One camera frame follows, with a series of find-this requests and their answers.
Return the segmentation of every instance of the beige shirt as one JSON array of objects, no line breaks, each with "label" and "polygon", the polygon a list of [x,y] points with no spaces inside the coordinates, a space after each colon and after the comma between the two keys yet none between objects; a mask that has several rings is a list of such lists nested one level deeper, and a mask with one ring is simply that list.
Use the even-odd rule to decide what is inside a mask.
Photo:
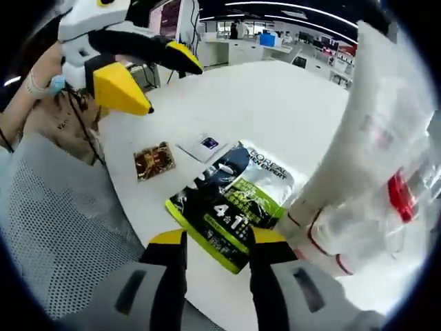
[{"label": "beige shirt", "polygon": [[237,25],[237,37],[239,39],[243,39],[247,33],[248,33],[247,25],[245,23],[243,23],[243,22],[240,22]]},{"label": "beige shirt", "polygon": [[[80,110],[74,98],[72,98],[72,102],[86,129],[90,129],[92,125],[96,124],[100,110],[92,98],[87,100],[88,108],[84,112]],[[53,97],[46,97],[30,111],[23,127],[23,135],[32,132],[38,132],[45,136],[55,145],[87,164],[94,162],[93,150],[69,103],[66,92],[61,93],[59,105],[55,103]],[[89,136],[93,142],[94,137],[90,133]]]},{"label": "beige shirt", "polygon": [[291,36],[284,36],[282,42],[283,43],[292,43],[292,37]]}]

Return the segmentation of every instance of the wristband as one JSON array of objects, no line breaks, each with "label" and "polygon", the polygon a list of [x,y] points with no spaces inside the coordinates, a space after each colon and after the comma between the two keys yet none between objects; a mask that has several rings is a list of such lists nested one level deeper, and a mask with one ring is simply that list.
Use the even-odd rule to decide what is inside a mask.
[{"label": "wristband", "polygon": [[30,70],[28,77],[26,77],[26,90],[28,90],[33,99],[41,100],[48,93],[49,88],[41,88],[35,83],[33,70],[34,68]]}]

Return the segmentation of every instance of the white cabinet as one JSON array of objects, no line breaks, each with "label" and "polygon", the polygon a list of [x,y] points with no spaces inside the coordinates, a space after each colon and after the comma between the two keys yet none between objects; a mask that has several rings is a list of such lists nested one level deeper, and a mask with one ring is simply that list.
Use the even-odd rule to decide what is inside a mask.
[{"label": "white cabinet", "polygon": [[204,67],[228,62],[229,45],[226,42],[202,41],[198,47],[198,59]]},{"label": "white cabinet", "polygon": [[241,64],[256,62],[263,59],[263,47],[257,43],[243,40],[230,40],[228,51],[228,64]]},{"label": "white cabinet", "polygon": [[328,64],[323,63],[313,57],[305,57],[305,58],[307,59],[306,67],[305,67],[307,71],[317,74],[318,76],[326,79],[327,81],[329,80],[331,76],[331,67]]}]

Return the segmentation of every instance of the face mask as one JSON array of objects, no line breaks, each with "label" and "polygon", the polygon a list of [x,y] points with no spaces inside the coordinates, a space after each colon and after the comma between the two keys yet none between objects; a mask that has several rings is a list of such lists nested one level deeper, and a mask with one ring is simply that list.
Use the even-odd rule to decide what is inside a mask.
[{"label": "face mask", "polygon": [[57,95],[65,87],[65,78],[63,74],[58,74],[50,81],[48,93],[52,96]]}]

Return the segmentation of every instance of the ceiling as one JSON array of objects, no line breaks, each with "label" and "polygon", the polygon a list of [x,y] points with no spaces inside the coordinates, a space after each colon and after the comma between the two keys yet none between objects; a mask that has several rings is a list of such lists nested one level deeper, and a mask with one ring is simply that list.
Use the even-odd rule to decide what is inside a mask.
[{"label": "ceiling", "polygon": [[[203,19],[205,17],[214,16],[216,18],[213,20],[234,19],[231,17],[227,17],[226,15],[245,14],[245,16],[241,17],[241,19],[285,21],[287,23],[305,26],[308,28],[313,28],[315,30],[322,30],[309,24],[303,24],[298,21],[290,21],[289,18],[299,18],[290,17],[286,15],[283,11],[302,12],[306,15],[307,19],[300,19],[301,21],[306,21],[317,26],[322,26],[326,29],[333,30],[353,40],[357,40],[357,29],[349,25],[348,23],[345,23],[339,19],[330,17],[329,15],[320,12],[314,12],[313,10],[308,10],[304,8],[295,8],[287,5],[292,4],[312,8],[335,15],[352,23],[356,23],[358,20],[362,19],[370,23],[372,26],[382,31],[383,33],[387,31],[387,26],[389,24],[387,18],[380,11],[378,2],[376,0],[278,0],[277,2],[274,0],[268,0],[264,2],[272,2],[274,4],[253,3],[241,4],[236,6],[225,5],[226,3],[237,1],[239,0],[199,0],[200,6],[203,9],[203,11],[201,11],[201,18]],[[288,19],[269,18],[265,15],[287,17]],[[341,37],[329,32],[328,30],[322,31],[341,39]]]}]

